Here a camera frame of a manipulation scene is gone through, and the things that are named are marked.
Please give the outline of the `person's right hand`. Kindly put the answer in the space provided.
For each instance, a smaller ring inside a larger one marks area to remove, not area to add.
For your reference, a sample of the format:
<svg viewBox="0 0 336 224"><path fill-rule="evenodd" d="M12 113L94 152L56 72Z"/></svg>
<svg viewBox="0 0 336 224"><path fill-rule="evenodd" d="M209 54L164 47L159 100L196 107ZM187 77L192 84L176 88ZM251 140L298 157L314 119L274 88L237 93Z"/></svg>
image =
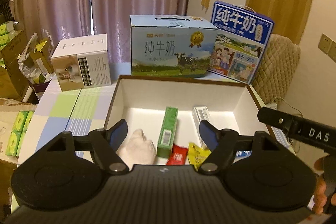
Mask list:
<svg viewBox="0 0 336 224"><path fill-rule="evenodd" d="M325 157L319 158L315 163L314 163L314 168L319 171L324 170L324 159ZM315 212L317 215L321 215L323 213L323 207L325 206L327 202L327 196L325 194L326 191L326 182L323 178L323 176L319 176L317 179L317 185L314 191L314 206L312 211Z"/></svg>

